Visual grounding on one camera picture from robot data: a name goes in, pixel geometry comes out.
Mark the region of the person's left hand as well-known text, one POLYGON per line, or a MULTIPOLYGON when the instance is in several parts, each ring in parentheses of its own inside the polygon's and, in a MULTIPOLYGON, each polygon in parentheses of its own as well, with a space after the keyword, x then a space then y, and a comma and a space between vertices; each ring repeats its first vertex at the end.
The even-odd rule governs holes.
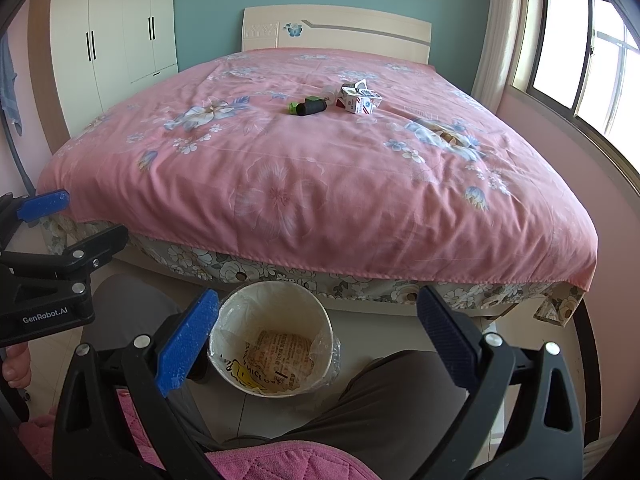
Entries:
POLYGON ((27 342, 6 347, 6 359, 2 364, 2 376, 14 389, 25 389, 32 382, 29 346, 27 342))

